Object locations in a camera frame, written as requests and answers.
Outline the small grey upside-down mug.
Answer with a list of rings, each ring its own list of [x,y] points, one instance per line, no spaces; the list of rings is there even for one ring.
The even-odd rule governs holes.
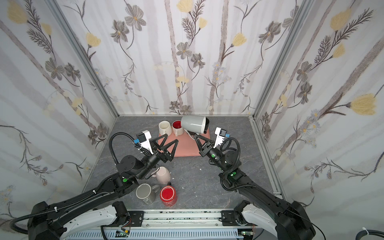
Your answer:
[[[210,120],[203,116],[184,116],[181,119],[181,126],[190,138],[194,135],[206,134],[209,129]]]

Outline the cream ribbed mug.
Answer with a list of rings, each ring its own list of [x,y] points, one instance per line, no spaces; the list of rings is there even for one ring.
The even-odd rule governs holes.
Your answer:
[[[173,133],[171,124],[168,121],[161,121],[158,125],[158,129],[159,129],[160,136],[167,134],[169,137]]]

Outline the white mug red inside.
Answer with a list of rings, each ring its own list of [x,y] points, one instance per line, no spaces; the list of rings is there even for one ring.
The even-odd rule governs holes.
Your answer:
[[[184,129],[182,127],[182,121],[176,120],[172,123],[173,133],[176,137],[179,137],[184,134]]]

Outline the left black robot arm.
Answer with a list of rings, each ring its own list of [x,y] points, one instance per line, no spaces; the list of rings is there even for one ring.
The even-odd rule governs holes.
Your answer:
[[[139,160],[132,155],[118,160],[113,149],[113,140],[117,136],[129,138],[144,157]],[[68,227],[65,225],[76,217],[112,200],[130,194],[139,187],[139,180],[155,168],[159,161],[172,161],[175,157],[179,141],[167,143],[168,135],[148,139],[144,133],[134,139],[131,135],[118,132],[109,139],[109,150],[114,160],[117,172],[103,179],[95,188],[71,199],[48,205],[41,202],[33,207],[29,215],[11,220],[10,228],[18,233],[28,235],[30,240],[46,238],[58,240],[64,236]]]

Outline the pink upside-down mug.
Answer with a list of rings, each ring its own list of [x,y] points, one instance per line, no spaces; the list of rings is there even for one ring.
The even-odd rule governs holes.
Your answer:
[[[156,178],[157,181],[162,185],[168,185],[171,182],[171,173],[165,167],[159,167],[155,172],[152,173],[152,177]]]

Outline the red upside-down mug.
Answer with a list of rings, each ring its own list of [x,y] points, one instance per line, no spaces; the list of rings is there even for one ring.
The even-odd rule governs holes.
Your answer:
[[[166,207],[172,207],[176,204],[178,195],[171,182],[161,189],[160,199]]]

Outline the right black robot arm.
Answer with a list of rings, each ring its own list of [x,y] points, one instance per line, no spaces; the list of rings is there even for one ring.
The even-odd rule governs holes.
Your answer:
[[[237,191],[250,200],[239,214],[249,224],[259,226],[279,240],[311,240],[316,230],[304,207],[294,201],[289,203],[269,193],[241,169],[241,147],[235,138],[223,141],[227,147],[217,147],[215,142],[201,135],[194,136],[202,157],[220,168],[220,184],[228,192]]]

